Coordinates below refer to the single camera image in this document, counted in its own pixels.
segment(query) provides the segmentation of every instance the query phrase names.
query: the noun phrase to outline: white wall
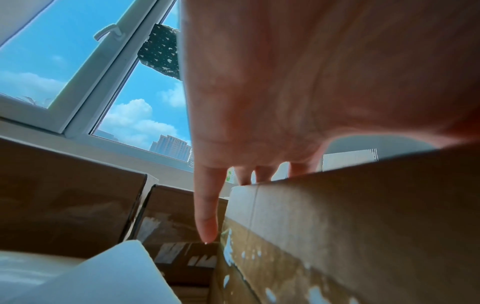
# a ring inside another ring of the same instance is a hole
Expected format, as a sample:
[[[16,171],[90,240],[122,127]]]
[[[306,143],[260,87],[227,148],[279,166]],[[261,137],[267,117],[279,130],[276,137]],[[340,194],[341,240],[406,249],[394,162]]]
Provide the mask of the white wall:
[[[193,173],[144,161],[135,157],[109,152],[100,148],[79,144],[65,137],[46,133],[22,125],[0,120],[0,137],[46,147],[48,149],[88,158],[118,167],[145,172],[159,180],[159,184],[193,190]],[[235,185],[225,183],[220,193],[221,197],[229,196]]]

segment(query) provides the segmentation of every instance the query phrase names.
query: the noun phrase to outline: window handle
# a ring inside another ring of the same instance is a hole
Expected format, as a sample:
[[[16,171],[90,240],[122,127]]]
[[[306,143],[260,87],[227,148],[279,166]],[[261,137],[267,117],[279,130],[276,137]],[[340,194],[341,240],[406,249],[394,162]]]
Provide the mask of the window handle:
[[[114,38],[118,41],[122,40],[124,37],[124,34],[120,30],[119,26],[116,24],[111,24],[98,31],[93,38],[95,38],[97,41],[100,41],[100,39],[108,33],[114,34]]]

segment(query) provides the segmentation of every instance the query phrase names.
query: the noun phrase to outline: green patterned fabric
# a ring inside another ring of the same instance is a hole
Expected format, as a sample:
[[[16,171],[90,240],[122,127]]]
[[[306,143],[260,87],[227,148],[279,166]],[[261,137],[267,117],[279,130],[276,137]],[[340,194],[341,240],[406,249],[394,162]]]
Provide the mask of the green patterned fabric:
[[[164,25],[154,25],[150,37],[138,51],[143,65],[164,75],[180,80],[177,34],[179,30]]]

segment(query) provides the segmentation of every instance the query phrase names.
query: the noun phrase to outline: sky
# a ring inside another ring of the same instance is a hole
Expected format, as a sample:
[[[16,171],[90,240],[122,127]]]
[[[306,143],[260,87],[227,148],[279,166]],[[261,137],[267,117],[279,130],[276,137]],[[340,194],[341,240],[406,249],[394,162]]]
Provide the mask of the sky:
[[[0,93],[48,107],[132,2],[56,0],[0,49]],[[177,4],[163,24],[179,28]],[[99,129],[146,150],[161,134],[190,144],[182,83],[138,63]]]

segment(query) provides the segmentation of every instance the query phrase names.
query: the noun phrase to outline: gray wall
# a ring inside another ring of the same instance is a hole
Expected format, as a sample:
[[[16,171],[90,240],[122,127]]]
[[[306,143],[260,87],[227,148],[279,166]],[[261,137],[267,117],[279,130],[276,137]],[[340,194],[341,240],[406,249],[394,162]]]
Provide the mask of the gray wall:
[[[379,159],[419,153],[433,150],[428,143],[401,136],[349,136],[335,140],[326,150],[328,153],[340,153],[365,149],[376,149]]]

